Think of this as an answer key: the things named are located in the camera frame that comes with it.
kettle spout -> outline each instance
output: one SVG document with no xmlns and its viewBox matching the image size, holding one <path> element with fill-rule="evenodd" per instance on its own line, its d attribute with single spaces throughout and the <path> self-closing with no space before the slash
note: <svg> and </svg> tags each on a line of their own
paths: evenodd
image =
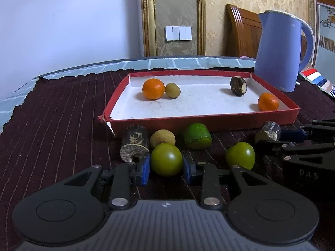
<svg viewBox="0 0 335 251">
<path fill-rule="evenodd" d="M 268 12 L 260 13 L 258 14 L 258 17 L 261 20 L 262 28 L 264 28 L 268 20 L 269 13 Z"/>
</svg>

small orange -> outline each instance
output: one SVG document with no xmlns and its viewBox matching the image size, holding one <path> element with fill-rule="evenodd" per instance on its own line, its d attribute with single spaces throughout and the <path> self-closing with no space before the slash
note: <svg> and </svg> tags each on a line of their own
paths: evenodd
<svg viewBox="0 0 335 251">
<path fill-rule="evenodd" d="M 159 99 L 163 96 L 165 91 L 164 83 L 156 78 L 148 79 L 144 82 L 142 93 L 151 100 Z"/>
<path fill-rule="evenodd" d="M 279 101 L 273 94 L 265 92 L 258 98 L 258 107 L 261 111 L 274 111 L 279 108 Z"/>
</svg>

green tomato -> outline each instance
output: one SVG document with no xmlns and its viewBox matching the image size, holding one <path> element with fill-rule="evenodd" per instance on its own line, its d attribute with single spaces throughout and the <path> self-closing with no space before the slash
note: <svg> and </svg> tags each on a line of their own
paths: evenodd
<svg viewBox="0 0 335 251">
<path fill-rule="evenodd" d="M 251 170 L 255 164 L 255 151 L 252 146 L 246 142 L 238 142 L 230 147 L 226 153 L 226 161 L 229 167 L 239 165 Z"/>
<path fill-rule="evenodd" d="M 183 156 L 174 145 L 161 143 L 152 151 L 150 164 L 156 174 L 174 176 L 183 169 Z"/>
</svg>

cylindrical wooden stick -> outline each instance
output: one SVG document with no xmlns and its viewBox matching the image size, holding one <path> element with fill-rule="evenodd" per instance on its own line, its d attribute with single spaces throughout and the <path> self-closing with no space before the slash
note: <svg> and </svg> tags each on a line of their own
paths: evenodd
<svg viewBox="0 0 335 251">
<path fill-rule="evenodd" d="M 130 125 L 122 138 L 120 156 L 125 162 L 141 159 L 149 150 L 149 134 L 143 126 Z"/>
</svg>

wooden headboard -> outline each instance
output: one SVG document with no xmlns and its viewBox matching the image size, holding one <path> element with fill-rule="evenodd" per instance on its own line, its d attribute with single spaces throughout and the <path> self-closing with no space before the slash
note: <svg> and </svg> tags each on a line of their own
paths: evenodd
<svg viewBox="0 0 335 251">
<path fill-rule="evenodd" d="M 226 56 L 248 56 L 256 58 L 259 41 L 262 35 L 262 25 L 258 15 L 254 12 L 238 8 L 235 5 L 226 5 L 231 23 L 232 31 L 228 38 Z M 300 60 L 306 52 L 306 39 L 301 38 Z"/>
</svg>

